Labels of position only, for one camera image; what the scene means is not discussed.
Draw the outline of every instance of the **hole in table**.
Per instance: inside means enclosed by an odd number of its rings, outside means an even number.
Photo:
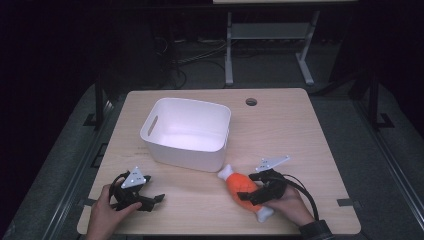
[[[249,106],[256,106],[256,104],[258,104],[258,101],[254,98],[248,98],[246,99],[246,104]]]

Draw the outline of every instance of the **sleeve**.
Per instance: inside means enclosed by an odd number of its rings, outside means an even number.
[[[304,240],[331,240],[335,239],[325,220],[315,221],[299,228]]]

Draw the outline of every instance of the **human hand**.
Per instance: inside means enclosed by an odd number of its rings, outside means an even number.
[[[262,205],[279,211],[298,227],[315,221],[300,197],[299,191],[291,185],[287,185],[284,195],[280,199],[273,199]]]
[[[119,223],[141,207],[141,203],[137,202],[125,209],[115,211],[110,206],[109,187],[110,184],[103,186],[99,199],[91,207],[87,240],[109,239]]]

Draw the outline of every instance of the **orange toy fish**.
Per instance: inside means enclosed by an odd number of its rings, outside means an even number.
[[[252,180],[250,180],[249,177],[240,173],[235,173],[231,165],[228,164],[227,166],[225,166],[225,168],[223,168],[218,173],[218,177],[225,180],[225,182],[227,183],[227,188],[230,191],[230,194],[233,197],[234,201],[236,201],[240,206],[244,207],[245,209],[256,213],[256,218],[258,219],[258,222],[265,222],[274,213],[274,210],[272,210],[271,208],[262,205],[253,206],[253,204],[249,201],[240,200],[239,196],[237,195],[237,192],[251,193],[257,190],[258,186]]]

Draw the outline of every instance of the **table top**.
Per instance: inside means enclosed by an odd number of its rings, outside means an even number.
[[[358,0],[213,0],[214,4],[238,4],[238,3],[337,3],[357,2]]]
[[[314,197],[321,219],[334,234],[356,234],[360,223],[307,93],[303,89],[222,89],[136,91],[128,94],[94,181],[89,198],[97,199],[103,185],[135,166],[151,175],[140,194],[166,194],[152,212],[136,212],[116,233],[142,235],[275,235],[299,234],[276,213],[259,223],[254,213],[237,205],[216,173],[162,164],[152,159],[140,129],[157,100],[187,98],[225,105],[231,110],[226,160],[236,172],[250,174],[262,158],[290,155],[276,171],[297,177]],[[246,99],[257,100],[248,106]],[[306,197],[303,198],[311,210]],[[78,232],[85,234],[90,207],[84,207]]]

